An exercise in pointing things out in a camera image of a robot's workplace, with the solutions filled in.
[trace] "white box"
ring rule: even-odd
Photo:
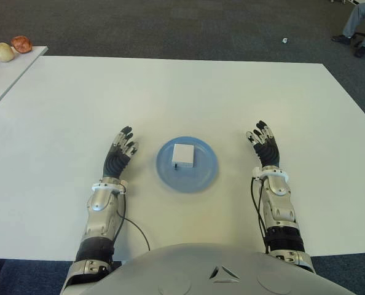
[[[176,143],[171,163],[174,167],[192,168],[194,166],[194,146]]]

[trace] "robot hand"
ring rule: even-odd
[[[137,152],[139,144],[129,142],[133,136],[132,128],[124,127],[111,144],[103,165],[103,177],[120,178],[122,170],[128,165],[132,156]]]
[[[253,145],[256,154],[259,156],[262,167],[266,166],[280,166],[280,152],[278,151],[277,143],[273,133],[266,125],[265,122],[259,121],[256,127],[260,130],[254,130],[252,132],[246,132],[246,137],[249,142]]]

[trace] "blue plate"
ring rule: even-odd
[[[175,143],[194,145],[194,167],[175,169],[171,164]],[[198,192],[208,187],[218,172],[218,161],[208,144],[194,137],[177,137],[167,142],[157,156],[157,171],[164,183],[179,192]]]

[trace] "person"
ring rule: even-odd
[[[355,6],[352,13],[349,16],[349,20],[342,31],[342,35],[333,36],[331,40],[334,42],[350,45],[350,39],[355,33],[356,27],[362,20],[365,19],[365,3],[361,3]],[[361,47],[355,52],[355,57],[362,57],[365,54],[365,38],[361,43]]]

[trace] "black shoe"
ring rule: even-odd
[[[345,37],[344,35],[340,35],[340,36],[333,36],[331,38],[331,41],[342,43],[345,45],[350,45],[350,39],[351,38]]]
[[[365,54],[365,46],[361,46],[358,50],[355,52],[355,57],[361,58]]]

